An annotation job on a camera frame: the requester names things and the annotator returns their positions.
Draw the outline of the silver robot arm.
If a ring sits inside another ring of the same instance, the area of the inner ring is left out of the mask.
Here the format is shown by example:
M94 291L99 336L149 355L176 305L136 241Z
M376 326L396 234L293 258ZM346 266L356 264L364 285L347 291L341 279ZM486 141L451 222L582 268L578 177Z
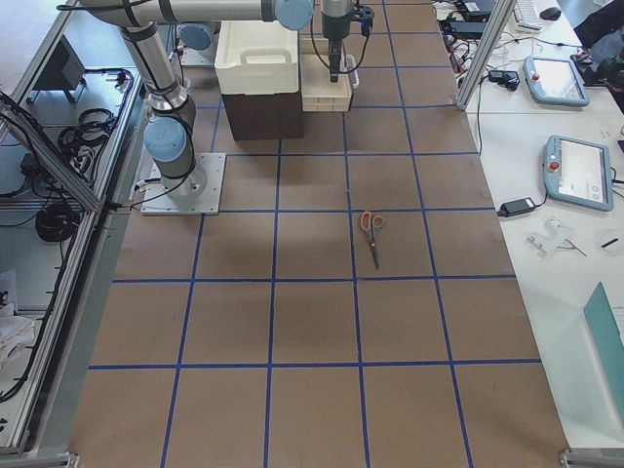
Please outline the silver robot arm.
M166 55L157 30L159 22L178 24L194 20L278 22L282 28L299 31L313 22L312 1L82 1L79 9L98 20L117 26L135 62L148 92L148 103L156 120L147 125L144 141L158 134L159 126L168 125L176 134L185 136L179 155L166 147L164 154L180 166L178 173L156 164L176 192L197 173L196 159L190 155L196 106L192 96L181 85ZM276 97L227 95L225 108L238 117L230 121L235 138L270 139L303 137L302 97L300 92Z

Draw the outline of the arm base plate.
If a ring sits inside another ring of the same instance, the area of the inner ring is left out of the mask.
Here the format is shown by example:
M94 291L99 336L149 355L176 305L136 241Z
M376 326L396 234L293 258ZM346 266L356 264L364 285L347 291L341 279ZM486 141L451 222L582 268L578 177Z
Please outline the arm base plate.
M148 201L139 208L143 215L217 215L225 172L224 153L197 153L194 171L176 190L165 194L176 182L165 178L146 187Z

